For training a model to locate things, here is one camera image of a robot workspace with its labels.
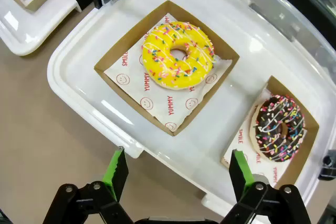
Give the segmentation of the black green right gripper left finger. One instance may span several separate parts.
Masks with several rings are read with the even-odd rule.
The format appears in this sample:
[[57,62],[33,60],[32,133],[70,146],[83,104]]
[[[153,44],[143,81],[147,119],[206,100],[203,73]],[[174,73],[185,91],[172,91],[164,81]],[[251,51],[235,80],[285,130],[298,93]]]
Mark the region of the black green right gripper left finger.
[[89,215],[99,215],[103,223],[133,223],[120,204],[128,174],[124,148],[119,147],[102,180],[82,188],[61,185],[43,223],[85,223]]

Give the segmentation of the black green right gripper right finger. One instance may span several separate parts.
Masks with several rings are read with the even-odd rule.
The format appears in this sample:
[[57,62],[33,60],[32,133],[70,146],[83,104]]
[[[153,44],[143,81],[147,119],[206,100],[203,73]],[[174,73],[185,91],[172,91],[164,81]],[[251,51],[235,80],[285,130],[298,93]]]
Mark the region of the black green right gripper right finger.
[[232,151],[229,174],[237,203],[221,223],[252,223],[257,215],[270,223],[309,222],[298,188],[287,184],[275,189],[255,179],[242,151]]

